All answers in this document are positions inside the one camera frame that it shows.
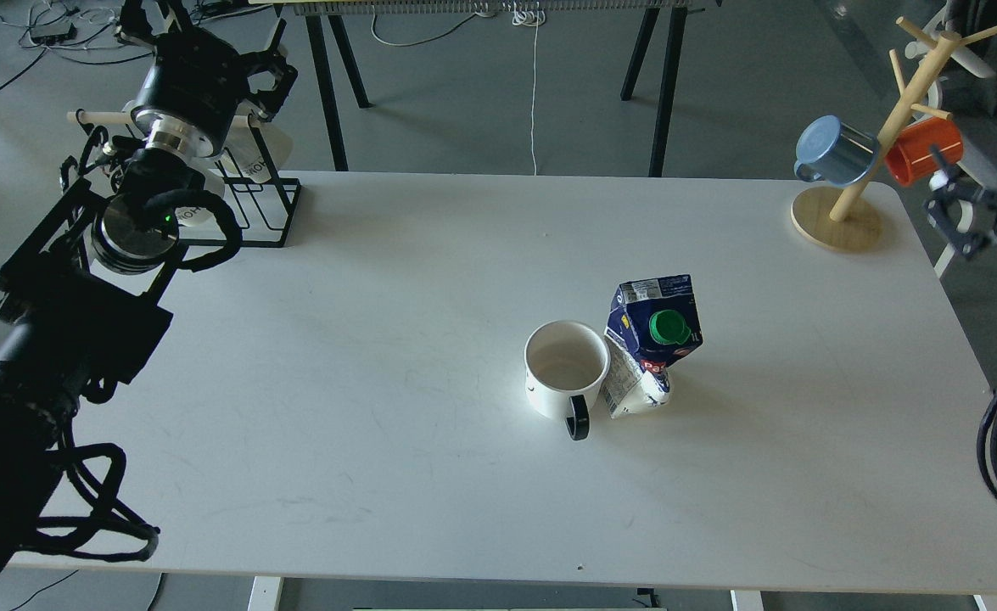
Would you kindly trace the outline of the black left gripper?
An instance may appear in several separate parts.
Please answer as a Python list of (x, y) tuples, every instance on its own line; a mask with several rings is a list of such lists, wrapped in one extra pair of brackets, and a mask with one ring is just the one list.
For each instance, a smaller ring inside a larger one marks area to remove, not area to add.
[(291, 92), (297, 70), (281, 49), (286, 27), (277, 20), (266, 49), (239, 53), (197, 27), (179, 1), (158, 1), (164, 30), (154, 32), (141, 1), (126, 1), (115, 23), (115, 39), (152, 52), (130, 111), (149, 149), (179, 158), (221, 154), (237, 116), (249, 102), (261, 121), (276, 117)]

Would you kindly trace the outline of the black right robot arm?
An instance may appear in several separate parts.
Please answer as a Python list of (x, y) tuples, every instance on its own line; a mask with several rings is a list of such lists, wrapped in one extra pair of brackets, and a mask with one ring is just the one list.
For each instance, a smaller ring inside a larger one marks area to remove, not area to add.
[(962, 171), (957, 164), (949, 163), (939, 152), (936, 144), (929, 147), (933, 154), (938, 171), (947, 177), (947, 182), (932, 190), (926, 201), (924, 210), (929, 224), (943, 236), (945, 243), (955, 254), (970, 260), (984, 248), (997, 244), (997, 219), (991, 231), (974, 232), (959, 229), (949, 217), (948, 206), (951, 204), (981, 205), (983, 208), (997, 212), (997, 189), (987, 189), (977, 184), (963, 181)]

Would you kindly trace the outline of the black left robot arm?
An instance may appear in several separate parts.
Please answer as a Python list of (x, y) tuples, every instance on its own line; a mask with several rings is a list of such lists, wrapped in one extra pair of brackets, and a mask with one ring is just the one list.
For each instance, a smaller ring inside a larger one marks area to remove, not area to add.
[(160, 299), (176, 272), (234, 258), (246, 238), (195, 160), (233, 158), (230, 132), (256, 144), (285, 220), (296, 179), (278, 174), (262, 127), (297, 78), (282, 50), (285, 20), (266, 47), (238, 52), (193, 23), (180, 1), (160, 1), (162, 30), (141, 1), (121, 5), (115, 39), (148, 49), (148, 76), (124, 115), (71, 119), (86, 132), (59, 170), (61, 194), (0, 266), (0, 574), (20, 552), (106, 563), (145, 561), (160, 531), (119, 498), (126, 454), (111, 442), (79, 446), (83, 400), (103, 405), (133, 382), (172, 321)]

